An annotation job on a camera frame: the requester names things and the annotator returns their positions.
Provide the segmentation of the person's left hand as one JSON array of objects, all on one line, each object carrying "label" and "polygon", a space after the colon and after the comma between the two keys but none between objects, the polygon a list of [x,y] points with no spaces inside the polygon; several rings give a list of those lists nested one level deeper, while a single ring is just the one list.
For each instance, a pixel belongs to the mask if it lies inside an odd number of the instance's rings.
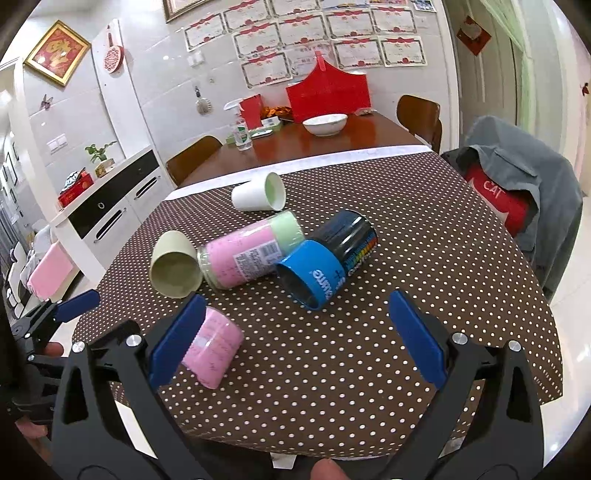
[{"label": "person's left hand", "polygon": [[[64,347],[58,342],[49,342],[44,354],[50,357],[61,357]],[[51,453],[48,447],[47,427],[32,423],[27,417],[15,422],[16,427],[28,442],[29,446],[47,463],[51,463]]]}]

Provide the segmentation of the person's right hand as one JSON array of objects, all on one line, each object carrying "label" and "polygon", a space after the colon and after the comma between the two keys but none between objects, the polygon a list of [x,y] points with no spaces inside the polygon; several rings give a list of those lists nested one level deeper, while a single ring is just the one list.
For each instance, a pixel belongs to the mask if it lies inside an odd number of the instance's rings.
[{"label": "person's right hand", "polygon": [[349,480],[349,476],[334,460],[322,459],[311,468],[310,480]]}]

